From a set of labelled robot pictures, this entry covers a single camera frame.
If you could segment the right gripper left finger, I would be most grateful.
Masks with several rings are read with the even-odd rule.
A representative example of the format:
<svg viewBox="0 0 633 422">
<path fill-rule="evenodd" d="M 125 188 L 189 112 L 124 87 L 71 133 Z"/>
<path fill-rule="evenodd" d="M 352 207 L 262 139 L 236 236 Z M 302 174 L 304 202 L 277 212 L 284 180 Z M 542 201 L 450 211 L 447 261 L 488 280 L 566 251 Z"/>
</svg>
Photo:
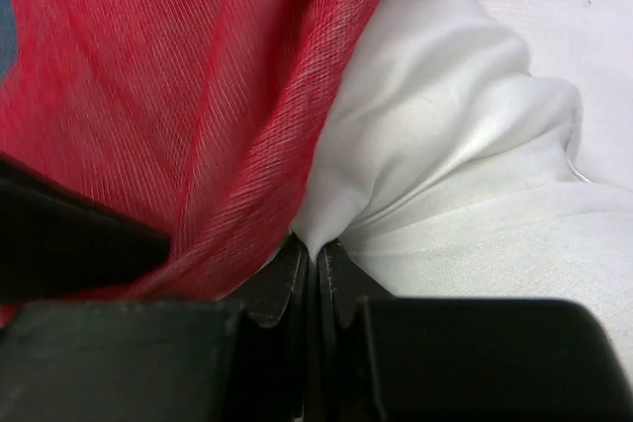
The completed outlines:
<svg viewBox="0 0 633 422">
<path fill-rule="evenodd" d="M 5 421 L 291 421 L 305 247 L 218 301 L 40 302 L 1 332 Z"/>
</svg>

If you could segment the red navy pillowcase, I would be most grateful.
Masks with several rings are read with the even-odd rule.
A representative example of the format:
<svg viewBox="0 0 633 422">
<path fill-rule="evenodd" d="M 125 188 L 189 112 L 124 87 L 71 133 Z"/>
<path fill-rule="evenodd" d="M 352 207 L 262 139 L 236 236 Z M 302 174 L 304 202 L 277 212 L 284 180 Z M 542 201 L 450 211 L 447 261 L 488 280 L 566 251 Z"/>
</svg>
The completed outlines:
<svg viewBox="0 0 633 422">
<path fill-rule="evenodd" d="M 1 149 L 169 233 L 78 298 L 212 299 L 265 263 L 380 0 L 1 0 Z"/>
</svg>

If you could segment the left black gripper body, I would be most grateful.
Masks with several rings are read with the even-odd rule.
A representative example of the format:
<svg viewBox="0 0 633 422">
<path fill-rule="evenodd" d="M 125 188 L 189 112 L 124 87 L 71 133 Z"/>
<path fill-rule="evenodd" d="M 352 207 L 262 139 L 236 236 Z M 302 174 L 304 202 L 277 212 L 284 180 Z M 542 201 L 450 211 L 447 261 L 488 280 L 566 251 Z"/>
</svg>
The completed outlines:
<svg viewBox="0 0 633 422">
<path fill-rule="evenodd" d="M 163 264 L 170 237 L 1 157 L 1 300 L 127 284 Z"/>
</svg>

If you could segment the white pillow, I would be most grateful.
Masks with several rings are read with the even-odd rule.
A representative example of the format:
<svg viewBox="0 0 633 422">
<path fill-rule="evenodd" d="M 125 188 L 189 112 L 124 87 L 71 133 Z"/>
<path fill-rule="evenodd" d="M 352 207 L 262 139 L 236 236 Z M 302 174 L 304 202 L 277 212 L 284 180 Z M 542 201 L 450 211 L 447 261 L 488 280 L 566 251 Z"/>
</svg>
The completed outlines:
<svg viewBox="0 0 633 422">
<path fill-rule="evenodd" d="M 561 297 L 632 364 L 632 195 L 574 166 L 578 90 L 474 0 L 382 0 L 294 220 L 415 296 Z"/>
</svg>

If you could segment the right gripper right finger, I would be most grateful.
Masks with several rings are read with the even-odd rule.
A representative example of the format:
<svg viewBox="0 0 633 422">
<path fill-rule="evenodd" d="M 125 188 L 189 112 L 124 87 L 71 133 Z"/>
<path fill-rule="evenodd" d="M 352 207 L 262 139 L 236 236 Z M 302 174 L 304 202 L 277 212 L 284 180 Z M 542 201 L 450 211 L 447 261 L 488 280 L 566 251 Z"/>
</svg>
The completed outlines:
<svg viewBox="0 0 633 422">
<path fill-rule="evenodd" d="M 628 421 L 597 319 L 564 299 L 396 297 L 337 242 L 316 260 L 325 421 Z"/>
</svg>

